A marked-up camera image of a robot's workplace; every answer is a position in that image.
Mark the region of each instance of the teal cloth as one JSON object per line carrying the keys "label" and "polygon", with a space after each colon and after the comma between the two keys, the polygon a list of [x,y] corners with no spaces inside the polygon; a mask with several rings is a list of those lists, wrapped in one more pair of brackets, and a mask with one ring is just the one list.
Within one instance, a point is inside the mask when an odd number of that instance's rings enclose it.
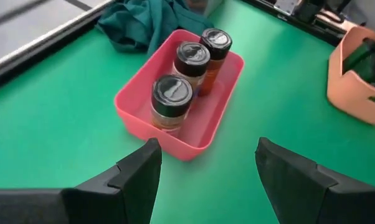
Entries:
{"label": "teal cloth", "polygon": [[119,52],[154,53],[176,29],[201,35],[214,27],[205,17],[189,10],[184,0],[116,0],[98,21]]}

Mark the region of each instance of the orange basket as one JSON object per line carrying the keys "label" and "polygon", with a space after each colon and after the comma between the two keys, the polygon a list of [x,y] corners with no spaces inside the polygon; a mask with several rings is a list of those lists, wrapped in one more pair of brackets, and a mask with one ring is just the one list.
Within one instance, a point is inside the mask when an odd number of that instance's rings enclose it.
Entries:
{"label": "orange basket", "polygon": [[343,61],[362,43],[375,40],[375,32],[365,27],[353,27],[330,55],[327,97],[340,110],[375,125],[375,87],[365,82],[355,71],[343,74]]}

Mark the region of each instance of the black cable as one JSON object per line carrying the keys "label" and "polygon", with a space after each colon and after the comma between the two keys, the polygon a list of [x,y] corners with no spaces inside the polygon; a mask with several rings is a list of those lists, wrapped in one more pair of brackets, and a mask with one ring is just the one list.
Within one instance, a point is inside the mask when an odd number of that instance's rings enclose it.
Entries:
{"label": "black cable", "polygon": [[38,6],[40,6],[41,4],[45,3],[45,2],[48,2],[48,1],[51,1],[51,0],[33,0],[29,3],[26,3],[22,6],[19,6],[19,7],[16,7],[2,15],[0,15],[0,25],[6,21],[9,21],[15,17],[17,17],[18,15],[24,13],[24,12],[27,12],[28,10],[31,10],[33,8],[36,8]]}

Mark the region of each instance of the black device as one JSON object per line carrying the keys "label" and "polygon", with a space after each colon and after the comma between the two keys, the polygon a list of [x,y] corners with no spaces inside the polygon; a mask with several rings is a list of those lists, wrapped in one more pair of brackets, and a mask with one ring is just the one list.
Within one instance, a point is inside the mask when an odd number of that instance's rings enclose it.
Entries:
{"label": "black device", "polygon": [[350,2],[345,0],[337,9],[327,0],[243,0],[279,19],[337,46],[347,32],[340,26],[345,20],[341,11]]}
{"label": "black device", "polygon": [[149,139],[74,188],[0,190],[0,224],[149,224],[161,162],[157,139]]}
{"label": "black device", "polygon": [[266,138],[259,139],[255,161],[281,224],[375,224],[375,187]]}

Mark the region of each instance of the spice jar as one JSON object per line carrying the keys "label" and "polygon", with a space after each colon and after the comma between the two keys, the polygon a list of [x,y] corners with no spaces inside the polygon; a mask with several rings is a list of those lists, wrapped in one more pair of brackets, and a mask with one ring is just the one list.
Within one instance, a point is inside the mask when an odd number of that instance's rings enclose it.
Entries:
{"label": "spice jar", "polygon": [[210,28],[202,33],[200,43],[206,46],[211,55],[207,74],[199,91],[199,96],[206,96],[211,92],[219,70],[224,64],[226,55],[232,46],[232,38],[220,29]]}
{"label": "spice jar", "polygon": [[172,74],[185,78],[192,85],[193,97],[199,92],[209,61],[210,52],[202,44],[182,42],[176,49]]}
{"label": "spice jar", "polygon": [[153,84],[151,114],[153,126],[177,137],[192,102],[191,84],[182,77],[165,75]]}

